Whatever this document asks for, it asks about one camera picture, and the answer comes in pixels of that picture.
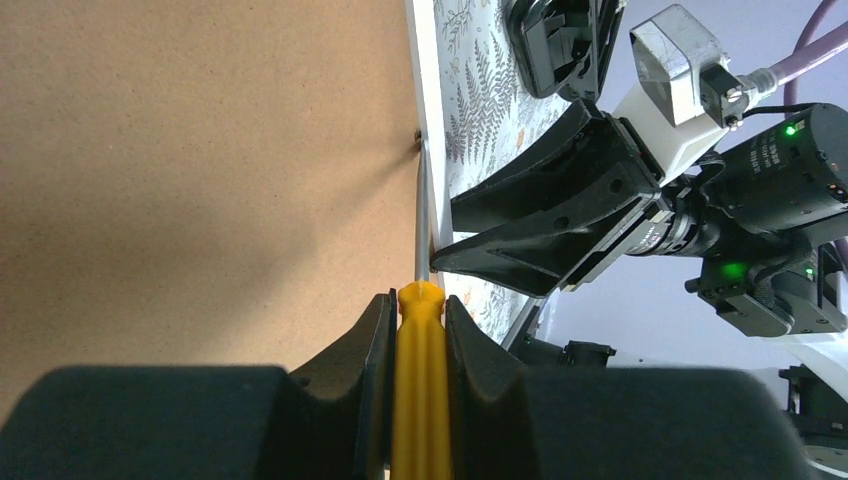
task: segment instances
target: hole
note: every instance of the hole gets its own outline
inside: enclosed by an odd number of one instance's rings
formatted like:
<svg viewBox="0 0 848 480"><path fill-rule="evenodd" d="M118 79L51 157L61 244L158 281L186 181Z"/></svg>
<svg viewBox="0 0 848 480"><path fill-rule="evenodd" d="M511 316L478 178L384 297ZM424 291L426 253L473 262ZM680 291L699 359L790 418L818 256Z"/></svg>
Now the hole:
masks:
<svg viewBox="0 0 848 480"><path fill-rule="evenodd" d="M568 228L568 217L559 217L554 220L554 228L557 230L565 230Z"/></svg>

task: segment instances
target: black cylindrical motor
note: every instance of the black cylindrical motor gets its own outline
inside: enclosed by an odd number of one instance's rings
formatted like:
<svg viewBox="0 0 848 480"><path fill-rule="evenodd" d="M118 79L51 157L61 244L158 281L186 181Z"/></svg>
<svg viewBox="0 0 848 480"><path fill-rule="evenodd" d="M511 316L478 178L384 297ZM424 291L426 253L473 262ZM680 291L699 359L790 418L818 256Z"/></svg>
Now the black cylindrical motor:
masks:
<svg viewBox="0 0 848 480"><path fill-rule="evenodd" d="M711 185L719 206L751 233L777 232L848 206L848 112L815 104L722 153Z"/></svg>

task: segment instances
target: black cable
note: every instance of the black cable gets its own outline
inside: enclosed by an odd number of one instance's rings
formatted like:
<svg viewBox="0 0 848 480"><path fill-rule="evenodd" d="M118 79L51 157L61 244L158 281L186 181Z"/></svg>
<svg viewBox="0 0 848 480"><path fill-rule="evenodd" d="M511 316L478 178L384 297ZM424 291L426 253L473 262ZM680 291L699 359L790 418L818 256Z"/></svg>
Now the black cable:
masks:
<svg viewBox="0 0 848 480"><path fill-rule="evenodd" d="M757 107L748 110L742 114L742 118L748 118L751 115L759 115L762 113L797 113L812 107L815 103L797 103L795 105L783 105L780 107Z"/></svg>

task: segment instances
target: white wall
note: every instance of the white wall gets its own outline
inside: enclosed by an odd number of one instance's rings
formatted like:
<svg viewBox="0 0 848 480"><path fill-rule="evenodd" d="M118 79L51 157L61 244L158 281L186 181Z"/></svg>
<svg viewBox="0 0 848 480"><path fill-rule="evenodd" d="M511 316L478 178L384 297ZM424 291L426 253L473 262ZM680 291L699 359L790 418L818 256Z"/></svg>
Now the white wall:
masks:
<svg viewBox="0 0 848 480"><path fill-rule="evenodd" d="M602 110L611 111L636 83L628 31L672 2L631 0L615 46ZM812 11L814 0L679 1L711 30L730 54L737 74L769 66L789 54ZM817 36L848 19L848 1L838 2ZM848 108L848 53L801 77L799 101L830 102ZM779 105L783 91L761 105ZM745 121L719 145L722 151L780 120L761 115ZM540 330L545 340L570 339L612 345L629 358L743 369L775 369L797 364L793 357L758 339L747 338L686 293L683 283L698 276L700 260L631 258L618 260L592 284L558 299L556 322ZM780 383L773 386L783 398Z"/></svg>

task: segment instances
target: metal rod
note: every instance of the metal rod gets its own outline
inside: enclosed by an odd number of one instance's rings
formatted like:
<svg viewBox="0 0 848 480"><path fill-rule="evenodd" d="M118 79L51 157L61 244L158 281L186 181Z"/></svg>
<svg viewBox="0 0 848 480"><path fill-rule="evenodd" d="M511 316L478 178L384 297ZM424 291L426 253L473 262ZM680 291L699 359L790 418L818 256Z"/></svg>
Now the metal rod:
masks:
<svg viewBox="0 0 848 480"><path fill-rule="evenodd" d="M830 60L846 48L848 48L848 22L775 63L769 67L769 70L777 78L777 84L784 85Z"/></svg>
<svg viewBox="0 0 848 480"><path fill-rule="evenodd" d="M418 190L415 197L415 280L430 280L430 182L428 181L427 144L421 141L418 161Z"/></svg>

